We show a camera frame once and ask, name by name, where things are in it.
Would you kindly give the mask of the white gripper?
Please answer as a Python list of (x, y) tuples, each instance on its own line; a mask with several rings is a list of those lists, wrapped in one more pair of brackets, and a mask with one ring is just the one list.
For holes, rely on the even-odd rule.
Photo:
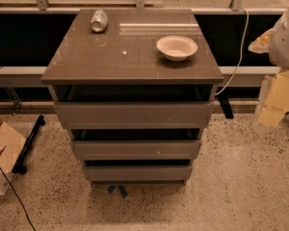
[[(255, 39), (248, 50), (256, 54), (271, 51), (273, 29), (269, 29)], [(289, 70), (275, 76), (267, 75), (262, 82), (252, 128), (257, 133), (267, 133), (279, 125), (289, 113)]]

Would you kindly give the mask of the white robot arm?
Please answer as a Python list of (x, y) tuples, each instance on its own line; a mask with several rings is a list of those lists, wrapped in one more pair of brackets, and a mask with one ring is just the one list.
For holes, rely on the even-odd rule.
[(249, 46), (253, 53), (269, 53), (269, 60), (280, 68), (274, 77), (266, 75), (259, 92), (252, 128), (258, 133), (275, 129), (289, 113), (289, 8), (275, 26)]

